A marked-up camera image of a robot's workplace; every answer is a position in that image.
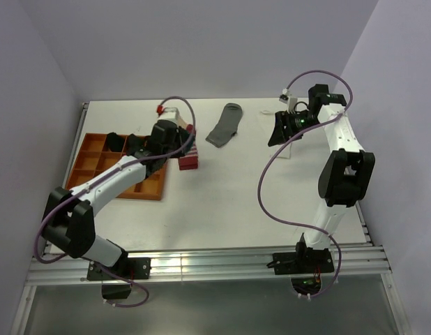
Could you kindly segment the black sock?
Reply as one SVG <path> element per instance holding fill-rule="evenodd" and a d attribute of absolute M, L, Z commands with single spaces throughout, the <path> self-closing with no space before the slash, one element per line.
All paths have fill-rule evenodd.
<path fill-rule="evenodd" d="M 126 138 L 126 144 L 124 153 L 127 156 L 133 155 L 136 151 L 139 151 L 144 148 L 145 144 L 145 137 L 144 136 L 138 136 L 135 134 L 130 134 Z"/>
<path fill-rule="evenodd" d="M 127 137 L 115 132 L 108 133 L 105 139 L 105 146 L 108 151 L 122 154 L 126 145 Z"/>

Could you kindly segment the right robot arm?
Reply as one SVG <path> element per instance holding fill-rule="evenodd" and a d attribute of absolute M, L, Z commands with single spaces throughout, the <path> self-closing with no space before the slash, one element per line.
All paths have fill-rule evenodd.
<path fill-rule="evenodd" d="M 275 253 L 268 263 L 277 275 L 332 273 L 331 237 L 348 208 L 362 200 L 375 166 L 375 155 L 360 145 L 344 113 L 342 94 L 333 94 L 328 85 L 316 84 L 308 91 L 308 106 L 300 112 L 276 112 L 270 147 L 286 143 L 291 136 L 301 139 L 301 131 L 321 124 L 330 155 L 319 176 L 320 203 L 312 228 L 301 235 L 296 250 Z"/>

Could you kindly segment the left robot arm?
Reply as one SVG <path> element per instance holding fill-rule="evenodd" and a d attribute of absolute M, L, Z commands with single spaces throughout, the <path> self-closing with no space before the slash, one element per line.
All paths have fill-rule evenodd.
<path fill-rule="evenodd" d="M 114 198 L 159 171 L 168 159 L 185 156 L 194 140 L 194 126 L 183 128 L 165 119 L 154 124 L 149 136 L 129 135 L 122 146 L 125 154 L 113 166 L 85 184 L 70 190 L 58 187 L 50 193 L 38 236 L 65 255 L 102 265 L 111 278 L 129 275 L 132 265 L 127 251 L 98 236 L 94 218 Z"/>

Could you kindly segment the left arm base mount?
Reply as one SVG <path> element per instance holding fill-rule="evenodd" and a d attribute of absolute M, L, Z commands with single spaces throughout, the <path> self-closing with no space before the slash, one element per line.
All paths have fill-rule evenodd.
<path fill-rule="evenodd" d="M 105 267 L 97 262 L 90 262 L 86 275 L 87 281 L 100 281 L 101 296 L 106 302 L 120 304 L 129 298 L 136 280 L 147 280 L 151 272 L 151 258 L 126 257 L 113 267 Z"/>

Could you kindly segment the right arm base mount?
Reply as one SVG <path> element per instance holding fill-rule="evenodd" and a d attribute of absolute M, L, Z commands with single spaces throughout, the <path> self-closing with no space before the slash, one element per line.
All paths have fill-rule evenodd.
<path fill-rule="evenodd" d="M 322 274 L 331 274 L 335 271 L 333 259 L 328 249 L 313 251 L 294 251 L 287 253 L 274 253 L 272 261 L 266 267 L 272 269 L 277 276 L 305 275 L 292 279 L 293 289 L 302 295 L 315 295 L 322 288 Z"/>

